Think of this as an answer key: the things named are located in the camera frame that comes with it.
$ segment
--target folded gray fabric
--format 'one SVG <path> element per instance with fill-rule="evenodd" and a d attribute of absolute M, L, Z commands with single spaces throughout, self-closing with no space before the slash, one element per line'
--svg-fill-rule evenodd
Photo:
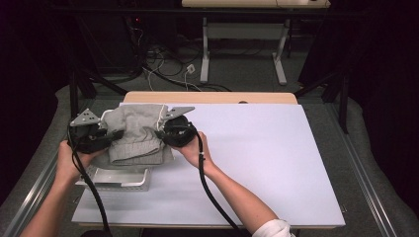
<path fill-rule="evenodd" d="M 173 161 L 175 158 L 173 156 L 172 153 L 172 148 L 170 148 L 170 146 L 164 146 L 163 150 L 162 150 L 162 157 L 163 157 L 163 163 L 162 164 L 166 164 L 170 161 Z M 109 156 L 109 152 L 105 152 L 104 154 L 96 157 L 95 159 L 92 160 L 91 165 L 97 167 L 97 168 L 101 168 L 104 170 L 137 170 L 137 169 L 145 169 L 145 168 L 151 168 L 154 166 L 158 166 L 158 165 L 162 165 L 162 164 L 150 164 L 150 165 L 144 165 L 144 164 L 140 164 L 140 165 L 115 165 L 113 163 L 111 163 L 111 159 Z"/>
<path fill-rule="evenodd" d="M 95 162 L 102 166 L 98 167 L 153 166 L 173 160 L 170 147 L 165 150 L 166 145 L 154 132 L 161 125 L 160 118 L 167 113 L 167 109 L 164 105 L 125 105 L 106 113 L 102 126 L 108 132 L 124 130 L 125 133 L 123 138 L 114 141 L 109 148 L 109 162 L 103 160 L 105 155 L 94 159 L 100 160 Z"/>

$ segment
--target silver metal bracket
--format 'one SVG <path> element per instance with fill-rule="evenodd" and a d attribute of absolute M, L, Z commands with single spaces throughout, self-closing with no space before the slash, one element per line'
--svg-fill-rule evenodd
<path fill-rule="evenodd" d="M 90 125 L 100 122 L 101 119 L 93 114 L 89 109 L 86 109 L 84 112 L 78 115 L 71 123 L 70 126 L 82 126 Z"/>
<path fill-rule="evenodd" d="M 175 119 L 194 109 L 195 107 L 174 107 L 172 108 L 172 110 L 166 113 L 166 115 L 162 118 L 162 120 Z"/>

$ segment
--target white sleeve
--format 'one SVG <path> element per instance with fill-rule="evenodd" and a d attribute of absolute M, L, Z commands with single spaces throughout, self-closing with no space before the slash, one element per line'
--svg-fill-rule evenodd
<path fill-rule="evenodd" d="M 281 219 L 273 219 L 263 224 L 252 237 L 293 237 L 290 225 Z"/>

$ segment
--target black cable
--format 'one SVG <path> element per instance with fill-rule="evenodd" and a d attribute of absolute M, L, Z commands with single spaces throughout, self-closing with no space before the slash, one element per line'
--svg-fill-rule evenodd
<path fill-rule="evenodd" d="M 208 88 L 208 89 L 212 89 L 212 90 L 214 90 L 214 91 L 216 91 L 216 92 L 222 92 L 222 91 L 221 91 L 221 90 L 219 90 L 218 88 L 216 88 L 216 87 L 212 87 L 212 86 L 197 85 L 197 87 L 198 87 L 198 88 Z"/>
<path fill-rule="evenodd" d="M 149 72 L 152 72 L 153 70 L 148 66 L 148 65 L 144 65 L 144 66 L 142 66 L 145 70 L 147 70 L 147 71 L 149 71 Z M 154 71 L 153 72 L 153 74 L 154 75 L 156 75 L 156 76 L 158 76 L 158 77 L 160 77 L 161 79 L 163 79 L 163 80 L 165 80 L 165 81 L 167 81 L 167 82 L 170 82 L 170 83 L 172 83 L 172 84 L 174 84 L 174 85 L 177 85 L 177 86 L 181 86 L 181 87 L 185 87 L 185 83 L 184 82 L 178 82 L 178 81 L 175 81 L 175 80 L 170 80 L 169 78 L 167 78 L 167 77 L 165 77 L 165 76 L 163 76 L 163 75 L 161 75 L 160 73 L 158 73 L 158 72 L 156 72 L 156 71 Z M 199 91 L 197 88 L 195 88 L 195 87 L 190 87 L 189 89 L 191 89 L 191 90 L 193 90 L 193 91 Z"/>
<path fill-rule="evenodd" d="M 77 144 L 74 145 L 73 140 L 71 139 L 69 126 L 67 128 L 67 136 L 68 136 L 68 141 L 70 143 L 70 147 L 71 147 L 71 150 L 72 150 L 73 163 L 74 163 L 74 158 L 75 158 L 75 161 L 77 162 L 77 166 L 76 166 L 76 164 L 74 164 L 74 165 L 75 165 L 76 169 L 80 172 L 84 182 L 90 188 L 90 191 L 92 192 L 93 197 L 95 198 L 96 204 L 99 207 L 99 211 L 101 212 L 102 222 L 103 222 L 103 225 L 104 225 L 104 231 L 111 234 L 111 229 L 110 229 L 109 223 L 108 223 L 108 217 L 106 215 L 105 208 L 104 208 L 104 205 L 102 203 L 101 197 L 99 196 L 98 190 L 96 189 L 95 185 L 93 184 L 92 180 L 90 179 L 89 175 L 87 174 L 86 170 L 84 169 L 83 163 L 81 162 L 80 157 L 77 154 L 77 150 L 76 150 L 77 149 Z"/>
<path fill-rule="evenodd" d="M 173 58 L 173 59 L 175 59 L 175 60 L 177 60 L 179 63 L 181 63 L 182 65 L 185 65 L 185 64 L 188 64 L 188 63 L 191 63 L 191 62 L 193 62 L 193 61 L 195 61 L 200 55 L 201 55 L 201 50 L 200 49 L 198 49 L 197 50 L 197 54 L 195 54 L 195 56 L 193 56 L 192 57 L 192 59 L 189 59 L 188 61 L 182 61 L 179 57 L 177 57 L 175 54 L 176 54 L 176 52 L 173 52 L 172 51 L 172 49 L 170 49 L 168 46 L 166 46 L 164 43 L 162 43 L 159 39 L 157 39 L 156 37 L 154 37 L 154 36 L 152 36 L 152 35 L 149 35 L 149 37 L 150 38 L 152 38 L 153 40 L 155 40 L 155 42 L 157 43 L 157 44 L 160 44 L 161 46 L 159 46 L 158 48 L 159 49 L 162 49 L 163 48 L 163 50 L 161 50 L 160 51 L 160 53 L 162 53 L 162 52 L 167 52 L 167 53 L 169 53 L 169 55 Z"/>
<path fill-rule="evenodd" d="M 206 177 L 204 174 L 204 161 L 205 161 L 205 157 L 204 157 L 204 147 L 203 147 L 203 141 L 201 140 L 200 135 L 196 132 L 197 138 L 198 138 L 198 145 L 200 148 L 200 156 L 199 156 L 199 170 L 200 170 L 200 178 L 201 178 L 201 182 L 203 183 L 203 187 L 204 190 L 207 193 L 207 196 L 209 197 L 210 201 L 212 202 L 212 204 L 215 206 L 215 208 L 219 211 L 219 213 L 222 215 L 222 217 L 224 217 L 224 219 L 231 225 L 231 227 L 233 227 L 233 229 L 235 229 L 240 236 L 246 236 L 241 230 L 240 228 L 238 228 L 238 226 L 234 223 L 234 221 L 228 216 L 227 213 L 225 213 L 225 211 L 222 209 L 221 205 L 219 205 L 219 203 L 216 201 L 216 199 L 213 197 L 212 193 L 210 192 L 209 186 L 207 184 L 206 181 Z"/>
<path fill-rule="evenodd" d="M 126 71 L 126 69 L 121 69 L 119 66 L 117 66 L 112 60 L 111 58 L 109 58 L 109 56 L 104 52 L 104 50 L 99 46 L 99 43 L 97 42 L 97 40 L 95 39 L 95 37 L 93 36 L 92 32 L 90 31 L 89 27 L 87 26 L 86 22 L 84 21 L 83 18 L 78 17 L 77 18 L 78 23 L 81 25 L 81 27 L 84 28 L 84 30 L 89 34 L 90 39 L 92 40 L 92 42 L 94 43 L 94 45 L 96 46 L 96 48 L 101 52 L 101 54 L 103 55 L 103 57 L 106 59 L 106 61 L 108 61 L 108 63 L 116 68 L 117 70 L 127 74 L 127 78 L 122 78 L 122 79 L 116 79 L 114 80 L 115 84 L 119 84 L 119 83 L 123 83 L 126 81 L 130 81 L 135 79 L 139 74 L 142 73 L 142 71 L 140 70 L 140 61 L 137 61 L 135 63 L 135 70 L 133 72 L 128 72 Z"/>
<path fill-rule="evenodd" d="M 222 89 L 224 89 L 225 91 L 227 91 L 227 92 L 232 92 L 230 89 L 228 89 L 228 88 L 226 88 L 226 87 L 224 87 L 224 86 L 222 86 L 222 85 L 218 85 L 218 84 L 211 84 L 211 83 L 204 83 L 204 84 L 200 84 L 200 85 L 197 85 L 198 87 L 201 87 L 201 86 L 214 86 L 214 87 L 220 87 L 220 88 L 222 88 Z"/>
<path fill-rule="evenodd" d="M 184 68 L 184 65 L 182 63 L 180 63 L 180 67 L 179 67 L 178 71 L 174 72 L 172 74 L 166 74 L 166 73 L 161 72 L 160 67 L 157 69 L 157 71 L 158 71 L 158 73 L 160 73 L 163 76 L 177 76 L 177 75 L 182 73 L 183 68 Z"/>
<path fill-rule="evenodd" d="M 241 39 L 229 40 L 229 42 L 236 41 L 236 40 L 241 40 Z M 255 52 L 247 53 L 248 51 L 250 51 L 256 46 L 257 42 L 260 42 L 261 46 L 258 49 L 256 49 Z M 252 40 L 252 45 L 250 45 L 248 48 L 244 49 L 244 51 L 239 52 L 239 53 L 221 52 L 223 49 L 226 49 L 225 45 L 224 46 L 221 45 L 219 49 L 212 49 L 211 53 L 216 54 L 216 55 L 256 55 L 265 48 L 265 44 L 266 44 L 265 40 L 254 39 Z"/>

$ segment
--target human hand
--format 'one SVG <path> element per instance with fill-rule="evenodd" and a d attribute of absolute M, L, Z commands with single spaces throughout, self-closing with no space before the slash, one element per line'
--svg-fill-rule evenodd
<path fill-rule="evenodd" d="M 86 168 L 96 156 L 104 153 L 105 150 L 97 151 L 92 154 L 78 153 L 83 167 Z M 59 143 L 58 158 L 56 161 L 55 181 L 64 185 L 73 185 L 79 178 L 80 173 L 73 164 L 73 152 L 67 144 L 67 140 Z"/>
<path fill-rule="evenodd" d="M 209 149 L 206 135 L 201 131 L 199 131 L 198 134 L 203 142 L 204 158 L 205 158 L 204 170 L 206 172 L 208 169 L 211 169 L 215 165 L 210 157 L 210 149 Z M 172 147 L 172 148 L 179 151 L 191 165 L 195 166 L 196 168 L 199 167 L 200 147 L 199 147 L 197 136 L 195 136 L 195 138 L 192 141 L 190 141 L 187 145 L 183 147 Z"/>

